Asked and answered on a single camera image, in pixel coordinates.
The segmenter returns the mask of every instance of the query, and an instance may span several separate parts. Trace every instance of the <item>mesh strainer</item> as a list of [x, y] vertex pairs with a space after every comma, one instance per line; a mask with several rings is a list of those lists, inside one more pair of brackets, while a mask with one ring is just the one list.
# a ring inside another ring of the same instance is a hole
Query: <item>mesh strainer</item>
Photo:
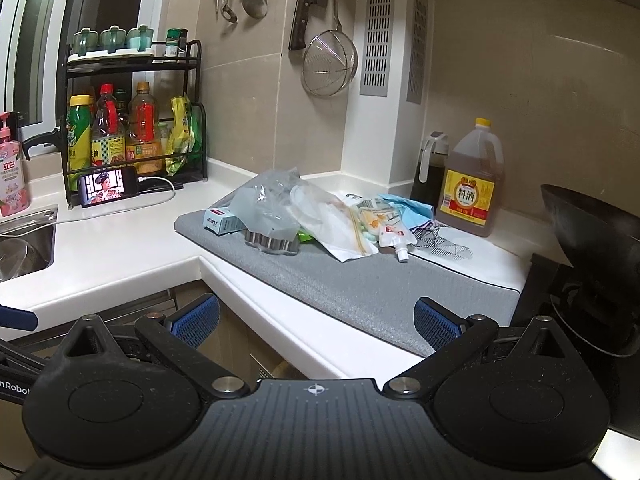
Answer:
[[305, 50], [302, 81], [305, 89], [318, 96], [331, 96], [345, 88], [358, 68], [358, 51], [342, 31], [338, 5], [333, 0], [335, 29], [318, 34]]

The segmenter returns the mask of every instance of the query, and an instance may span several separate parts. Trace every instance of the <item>white charging cable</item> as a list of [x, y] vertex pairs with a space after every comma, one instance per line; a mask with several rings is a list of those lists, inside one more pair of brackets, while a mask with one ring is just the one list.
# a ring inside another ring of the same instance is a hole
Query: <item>white charging cable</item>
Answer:
[[0, 234], [1, 238], [22, 238], [23, 236], [26, 236], [28, 234], [34, 233], [40, 229], [44, 229], [45, 227], [49, 227], [50, 225], [59, 225], [59, 224], [71, 224], [73, 222], [82, 222], [84, 220], [93, 220], [94, 218], [102, 218], [103, 216], [111, 216], [111, 215], [117, 215], [118, 213], [126, 213], [127, 211], [136, 211], [137, 209], [144, 209], [145, 207], [151, 207], [154, 205], [160, 205], [160, 204], [164, 204], [166, 202], [169, 202], [169, 200], [171, 200], [174, 196], [175, 196], [175, 186], [174, 183], [171, 182], [168, 178], [164, 178], [163, 176], [141, 176], [138, 178], [139, 182], [143, 182], [145, 180], [149, 180], [149, 179], [155, 179], [155, 180], [162, 180], [164, 182], [166, 182], [167, 184], [169, 184], [169, 186], [171, 186], [171, 196], [169, 198], [165, 198], [164, 200], [161, 200], [160, 202], [154, 202], [153, 204], [144, 204], [144, 205], [137, 205], [135, 207], [130, 207], [128, 209], [118, 209], [117, 211], [109, 211], [108, 213], [103, 213], [101, 215], [95, 215], [95, 216], [89, 216], [86, 218], [73, 218], [70, 220], [60, 220], [60, 221], [55, 221], [55, 222], [48, 222], [46, 224], [42, 224], [39, 225], [38, 227], [35, 227], [33, 229], [31, 229], [30, 231], [27, 231], [25, 233], [21, 233], [19, 235], [5, 235], [5, 234]]

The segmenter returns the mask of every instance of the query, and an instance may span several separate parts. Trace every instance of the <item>metal screw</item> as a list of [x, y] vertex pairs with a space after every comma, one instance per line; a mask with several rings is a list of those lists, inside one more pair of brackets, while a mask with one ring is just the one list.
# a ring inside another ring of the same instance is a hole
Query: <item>metal screw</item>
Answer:
[[396, 394], [411, 395], [420, 391], [420, 381], [412, 377], [396, 377], [389, 381], [389, 387]]
[[244, 381], [240, 377], [234, 376], [218, 377], [211, 383], [211, 386], [221, 394], [232, 394], [244, 386]]

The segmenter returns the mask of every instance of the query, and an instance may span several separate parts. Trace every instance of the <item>green and yellow bottle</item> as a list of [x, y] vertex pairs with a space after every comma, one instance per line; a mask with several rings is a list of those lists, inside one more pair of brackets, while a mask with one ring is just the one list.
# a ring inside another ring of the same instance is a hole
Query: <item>green and yellow bottle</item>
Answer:
[[[88, 95], [71, 96], [69, 113], [66, 116], [66, 139], [68, 143], [69, 170], [81, 170], [91, 166], [89, 152], [89, 129], [91, 109]], [[78, 190], [79, 173], [69, 175], [69, 189]]]

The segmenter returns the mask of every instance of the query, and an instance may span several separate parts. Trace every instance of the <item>knife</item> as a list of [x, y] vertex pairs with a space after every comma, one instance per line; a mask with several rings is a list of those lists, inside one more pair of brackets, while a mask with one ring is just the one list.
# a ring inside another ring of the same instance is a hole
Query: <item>knife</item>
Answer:
[[296, 11], [293, 15], [291, 35], [289, 37], [289, 50], [302, 50], [306, 48], [305, 32], [306, 23], [309, 20], [309, 7], [317, 4], [318, 0], [297, 0]]

